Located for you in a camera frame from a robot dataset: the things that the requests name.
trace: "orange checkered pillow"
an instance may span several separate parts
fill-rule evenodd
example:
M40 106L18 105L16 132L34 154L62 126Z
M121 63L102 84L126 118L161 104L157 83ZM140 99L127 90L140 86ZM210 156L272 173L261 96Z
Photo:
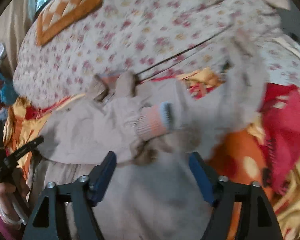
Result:
M102 0L52 0L38 17L37 44L46 44L64 28L101 4Z

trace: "beige curtain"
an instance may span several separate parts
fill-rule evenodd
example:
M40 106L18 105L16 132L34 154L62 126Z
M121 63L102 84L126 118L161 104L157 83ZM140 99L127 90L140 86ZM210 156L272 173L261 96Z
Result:
M0 42L7 49L7 58L1 67L5 76L13 76L21 43L32 24L28 4L29 0L12 0L0 16Z

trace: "metal bolt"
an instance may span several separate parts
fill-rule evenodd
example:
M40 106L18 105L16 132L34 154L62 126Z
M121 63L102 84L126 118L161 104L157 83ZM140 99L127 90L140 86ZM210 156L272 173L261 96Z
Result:
M87 176L87 175L83 175L83 176L81 176L80 178L79 178L79 181L80 182L86 182L86 181L88 181L89 180L89 176Z
M227 182L229 180L227 176L223 176L223 175L219 176L218 179L223 182Z
M254 181L254 182L252 182L252 186L253 187L260 187L261 185L258 181Z
M47 184L47 188L53 188L53 187L55 187L56 186L56 184L55 184L55 182L53 182L53 181L51 181L51 182L49 182L48 184Z

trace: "mattress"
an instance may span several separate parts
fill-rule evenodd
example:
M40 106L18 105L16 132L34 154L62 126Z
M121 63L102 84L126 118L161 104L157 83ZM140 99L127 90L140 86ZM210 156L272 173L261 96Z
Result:
M34 106L47 107L85 92L95 74L130 69L145 80L207 66L219 73L239 27L258 45L270 82L300 86L300 59L273 41L283 35L280 17L263 0L104 0L43 47L35 22L13 84Z

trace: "purple fabric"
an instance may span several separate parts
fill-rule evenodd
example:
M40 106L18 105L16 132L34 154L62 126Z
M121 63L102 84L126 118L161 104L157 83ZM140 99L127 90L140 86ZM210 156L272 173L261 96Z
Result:
M11 226L5 224L0 217L0 232L6 240L21 240L23 231L23 225L21 225L20 230L15 230Z

